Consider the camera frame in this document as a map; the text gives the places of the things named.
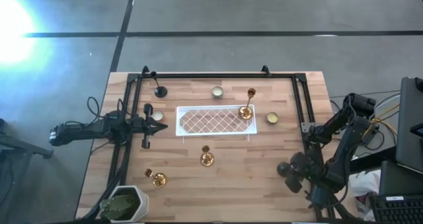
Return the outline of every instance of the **concrete floor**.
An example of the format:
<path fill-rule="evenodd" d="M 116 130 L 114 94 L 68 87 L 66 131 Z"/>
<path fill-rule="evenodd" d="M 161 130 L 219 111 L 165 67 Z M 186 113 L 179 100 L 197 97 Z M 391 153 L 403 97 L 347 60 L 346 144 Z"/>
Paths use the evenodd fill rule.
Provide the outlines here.
<path fill-rule="evenodd" d="M 128 0 L 16 2 L 21 6 L 0 24 L 2 36 L 20 23 L 26 32 L 119 32 Z M 128 31 L 421 30 L 422 7 L 421 0 L 135 0 Z M 50 147 L 56 124 L 91 121 L 85 101 L 102 100 L 117 40 L 0 41 L 0 117 L 13 135 Z M 329 95 L 343 96 L 395 90 L 404 76 L 423 77 L 422 45 L 423 36 L 126 38 L 117 70 L 323 71 Z M 90 147 L 73 142 L 55 147 L 52 159 L 34 157 L 9 223 L 73 219 Z"/>

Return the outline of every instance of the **white lattice tray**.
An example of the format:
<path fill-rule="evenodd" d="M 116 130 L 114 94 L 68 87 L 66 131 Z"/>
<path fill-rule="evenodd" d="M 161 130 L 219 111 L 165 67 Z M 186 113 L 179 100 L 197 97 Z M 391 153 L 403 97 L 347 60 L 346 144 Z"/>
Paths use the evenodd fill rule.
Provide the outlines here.
<path fill-rule="evenodd" d="M 249 105 L 252 110 L 252 118 L 249 120 L 238 116 L 241 106 L 180 106 L 176 108 L 176 135 L 256 134 L 254 105 Z"/>

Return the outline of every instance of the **butcher block tabletop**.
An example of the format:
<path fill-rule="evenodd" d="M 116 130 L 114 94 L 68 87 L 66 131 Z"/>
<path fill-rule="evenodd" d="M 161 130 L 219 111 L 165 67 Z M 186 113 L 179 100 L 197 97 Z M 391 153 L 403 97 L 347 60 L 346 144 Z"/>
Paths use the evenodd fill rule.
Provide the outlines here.
<path fill-rule="evenodd" d="M 332 116 L 323 73 L 304 72 L 311 96 L 316 123 L 323 124 Z M 101 113 L 116 109 L 123 99 L 128 73 L 111 73 Z M 156 83 L 143 79 L 138 113 L 150 103 L 154 111 L 165 114 L 162 123 L 168 128 L 150 137 L 150 149 L 141 148 L 143 134 L 135 134 L 132 142 L 126 185 L 136 185 L 149 196 L 149 213 L 140 221 L 148 222 L 281 222 L 315 221 L 315 212 L 305 194 L 294 194 L 276 172 L 277 165 L 293 154 L 303 151 L 291 79 L 159 79 L 168 90 L 167 96 L 157 98 Z M 220 86 L 223 98 L 215 99 L 212 89 Z M 176 108 L 179 106 L 217 106 L 246 104 L 247 90 L 254 88 L 257 134 L 176 136 Z M 130 96 L 128 111 L 132 105 Z M 303 89 L 299 88 L 303 111 L 307 109 Z M 277 124 L 269 124 L 265 116 L 275 112 Z M 93 149 L 107 140 L 97 139 Z M 324 160 L 332 157 L 338 142 L 323 150 Z M 208 145 L 214 163 L 205 167 L 200 163 L 202 147 Z M 96 150 L 89 158 L 85 181 L 76 217 L 82 217 L 100 198 L 106 188 L 113 145 Z M 156 188 L 153 179 L 145 177 L 147 168 L 153 174 L 167 176 L 164 187 Z M 303 190 L 309 190 L 308 181 Z M 343 204 L 356 214 L 354 198 L 349 193 Z"/>

